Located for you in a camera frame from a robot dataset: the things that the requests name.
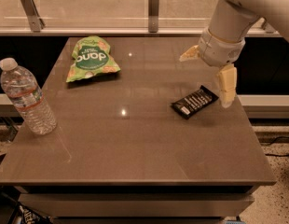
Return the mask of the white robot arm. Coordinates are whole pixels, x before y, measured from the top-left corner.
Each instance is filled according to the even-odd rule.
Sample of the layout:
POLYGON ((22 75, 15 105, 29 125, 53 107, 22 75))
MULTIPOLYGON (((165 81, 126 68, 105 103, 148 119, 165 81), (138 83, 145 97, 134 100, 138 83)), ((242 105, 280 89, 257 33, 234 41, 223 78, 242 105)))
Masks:
POLYGON ((289 0, 218 0, 211 21, 199 42, 180 56, 180 60, 202 59, 216 66, 219 99, 223 107, 236 96, 238 60, 245 37, 259 20, 265 20, 289 43, 289 0))

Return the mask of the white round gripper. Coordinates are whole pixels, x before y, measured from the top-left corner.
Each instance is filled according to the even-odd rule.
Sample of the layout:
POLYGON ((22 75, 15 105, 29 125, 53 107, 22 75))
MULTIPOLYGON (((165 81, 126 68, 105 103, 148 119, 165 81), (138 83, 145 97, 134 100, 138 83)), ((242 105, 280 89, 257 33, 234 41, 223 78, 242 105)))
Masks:
POLYGON ((228 108, 234 102, 237 86, 237 68, 234 62, 238 60, 245 45, 245 40, 240 42, 227 42, 215 37, 208 28, 200 36, 199 45, 194 45, 184 52, 180 62, 201 59, 210 66, 223 66, 217 73, 219 83, 219 98, 221 106, 228 108))

